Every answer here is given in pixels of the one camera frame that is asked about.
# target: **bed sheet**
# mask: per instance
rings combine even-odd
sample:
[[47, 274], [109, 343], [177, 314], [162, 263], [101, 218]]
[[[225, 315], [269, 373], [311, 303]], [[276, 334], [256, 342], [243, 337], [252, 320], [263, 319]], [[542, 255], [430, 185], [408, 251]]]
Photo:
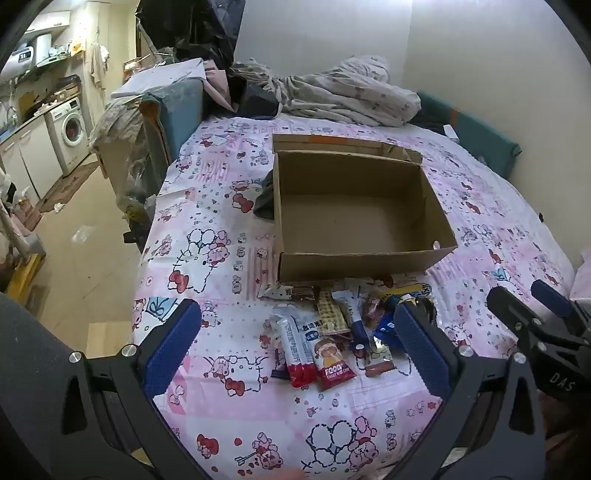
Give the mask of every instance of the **bed sheet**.
[[140, 265], [136, 343], [180, 299], [194, 299], [203, 310], [197, 339], [166, 394], [154, 401], [213, 478], [271, 477], [278, 468], [303, 469], [313, 478], [357, 478], [400, 460], [440, 399], [429, 395], [403, 356], [395, 370], [377, 378], [367, 378], [347, 356], [358, 376], [325, 392], [270, 377], [276, 359], [266, 320], [277, 302], [256, 294], [273, 281], [274, 225], [252, 208], [272, 167], [275, 132], [380, 140], [423, 153], [459, 248], [424, 273], [371, 282], [431, 285], [439, 326], [457, 345], [507, 357], [514, 340], [485, 307], [489, 289], [503, 285], [546, 315], [529, 294], [531, 282], [541, 278], [565, 294], [573, 269], [508, 182], [430, 131], [288, 115], [202, 123], [168, 169]]

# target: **blanket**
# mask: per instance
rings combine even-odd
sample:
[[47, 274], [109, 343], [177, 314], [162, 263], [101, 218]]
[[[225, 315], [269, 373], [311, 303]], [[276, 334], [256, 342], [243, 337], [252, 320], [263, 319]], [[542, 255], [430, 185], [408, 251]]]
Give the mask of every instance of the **blanket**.
[[376, 127], [401, 127], [421, 109], [415, 92], [389, 85], [388, 62], [382, 57], [351, 57], [318, 74], [277, 77], [251, 59], [232, 70], [262, 85], [280, 104], [280, 112], [306, 118]]

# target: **brown rug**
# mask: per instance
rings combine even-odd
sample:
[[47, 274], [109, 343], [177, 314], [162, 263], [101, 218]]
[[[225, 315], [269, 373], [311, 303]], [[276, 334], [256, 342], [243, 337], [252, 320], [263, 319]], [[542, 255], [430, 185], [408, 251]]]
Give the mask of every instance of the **brown rug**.
[[56, 203], [68, 203], [98, 166], [97, 161], [79, 165], [67, 177], [60, 178], [39, 202], [41, 212], [51, 212]]

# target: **bed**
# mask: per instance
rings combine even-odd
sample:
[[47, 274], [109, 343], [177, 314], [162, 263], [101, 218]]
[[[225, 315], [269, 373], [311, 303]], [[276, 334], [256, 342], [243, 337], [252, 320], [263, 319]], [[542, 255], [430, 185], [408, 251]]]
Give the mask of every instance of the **bed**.
[[574, 273], [519, 193], [446, 137], [413, 125], [367, 127], [283, 114], [202, 123], [168, 169], [139, 268], [136, 343], [183, 298], [203, 310], [200, 333], [166, 394], [154, 401], [213, 478], [273, 477], [280, 473], [273, 470], [288, 468], [312, 478], [358, 478], [400, 460], [441, 400], [404, 356], [376, 378], [348, 356], [358, 376], [325, 392], [271, 378], [266, 320], [276, 302], [257, 292], [274, 280], [274, 225], [252, 209], [272, 167], [274, 132], [380, 140], [423, 153], [459, 248], [427, 272], [371, 282], [429, 284], [438, 324], [457, 345], [509, 356], [514, 340], [486, 309], [489, 289], [503, 285], [546, 316], [530, 296], [531, 283], [540, 278], [568, 294]]

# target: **floor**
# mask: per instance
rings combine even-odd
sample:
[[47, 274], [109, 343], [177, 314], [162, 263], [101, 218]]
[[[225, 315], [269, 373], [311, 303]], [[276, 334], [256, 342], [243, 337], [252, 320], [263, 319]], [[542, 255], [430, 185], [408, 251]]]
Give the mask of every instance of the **floor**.
[[[96, 161], [89, 155], [86, 163]], [[112, 355], [131, 337], [140, 254], [109, 180], [98, 168], [58, 213], [35, 228], [47, 258], [28, 308], [56, 337], [88, 357]]]

